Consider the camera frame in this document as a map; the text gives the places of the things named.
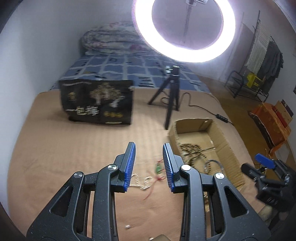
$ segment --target black shopping bag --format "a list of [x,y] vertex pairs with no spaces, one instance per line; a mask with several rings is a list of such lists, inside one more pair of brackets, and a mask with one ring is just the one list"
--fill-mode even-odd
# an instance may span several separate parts
[[72,121],[131,124],[132,80],[60,80],[61,101]]

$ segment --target hanging clothes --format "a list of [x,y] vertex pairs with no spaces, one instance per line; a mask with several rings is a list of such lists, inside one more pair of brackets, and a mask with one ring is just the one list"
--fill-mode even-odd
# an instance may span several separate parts
[[267,94],[275,79],[279,76],[281,68],[283,68],[283,54],[279,50],[275,42],[270,41],[263,63],[258,71],[257,77],[264,79],[264,84],[261,87],[263,93]]
[[270,41],[263,63],[257,74],[258,78],[263,79],[265,77],[265,79],[269,79],[271,76],[275,76],[277,78],[282,64],[282,53],[275,42]]
[[247,69],[256,75],[260,69],[260,66],[262,65],[264,56],[266,55],[270,39],[271,36],[269,32],[264,27],[264,25],[259,22],[255,32],[254,44],[249,59],[245,64]]

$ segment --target black cable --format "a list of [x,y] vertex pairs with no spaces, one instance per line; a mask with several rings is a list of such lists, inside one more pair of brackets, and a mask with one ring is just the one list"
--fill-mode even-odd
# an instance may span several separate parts
[[195,84],[195,83],[192,83],[192,82],[190,82],[190,84],[200,86],[199,84]]
[[[163,98],[161,98],[161,99],[160,99],[160,102],[163,103],[163,104],[168,104],[168,103],[165,103],[163,100],[164,100],[164,99],[167,99],[167,100],[168,100],[168,99],[169,99],[169,98],[168,98],[169,95],[168,95],[165,91],[163,91],[163,93],[164,93],[167,97],[163,97]],[[178,106],[178,108],[180,108],[181,103],[182,103],[182,101],[183,101],[183,98],[184,98],[184,96],[185,96],[186,94],[189,95],[188,106],[190,106],[190,107],[201,108],[201,109],[203,109],[203,110],[209,112],[210,114],[214,115],[216,118],[218,118],[218,119],[224,121],[225,123],[230,123],[230,124],[232,124],[232,125],[234,126],[234,124],[233,124],[232,122],[228,121],[227,118],[225,118],[225,117],[223,117],[223,116],[221,116],[221,115],[219,115],[219,114],[214,114],[213,112],[210,112],[210,111],[207,110],[206,108],[201,107],[201,106],[199,106],[199,105],[191,105],[191,94],[188,93],[188,92],[185,92],[185,93],[182,94],[182,96],[181,96],[181,98],[180,98],[180,102],[179,102],[179,106]]]

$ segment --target white light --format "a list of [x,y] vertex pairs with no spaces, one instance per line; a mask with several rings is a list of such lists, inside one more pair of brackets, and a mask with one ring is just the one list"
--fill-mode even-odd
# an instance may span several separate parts
[[157,32],[152,21],[155,0],[135,0],[134,14],[138,30],[147,43],[159,53],[180,62],[205,62],[221,55],[231,44],[235,33],[235,16],[227,0],[214,0],[221,10],[223,29],[212,45],[198,50],[175,46]]

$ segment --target light stand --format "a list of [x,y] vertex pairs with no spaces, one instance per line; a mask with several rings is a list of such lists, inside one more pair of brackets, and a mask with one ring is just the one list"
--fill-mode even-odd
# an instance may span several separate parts
[[179,91],[180,91],[180,67],[179,66],[173,66],[171,75],[163,82],[163,84],[160,86],[158,91],[155,93],[155,95],[151,98],[151,100],[148,102],[148,104],[152,104],[152,102],[156,99],[156,97],[163,92],[163,90],[167,87],[168,84],[170,84],[170,94],[169,94],[169,101],[168,101],[168,110],[167,115],[165,119],[165,129],[168,129],[168,126],[170,124],[170,117],[172,115],[172,110],[174,106],[174,100],[176,99],[176,111],[179,111]]

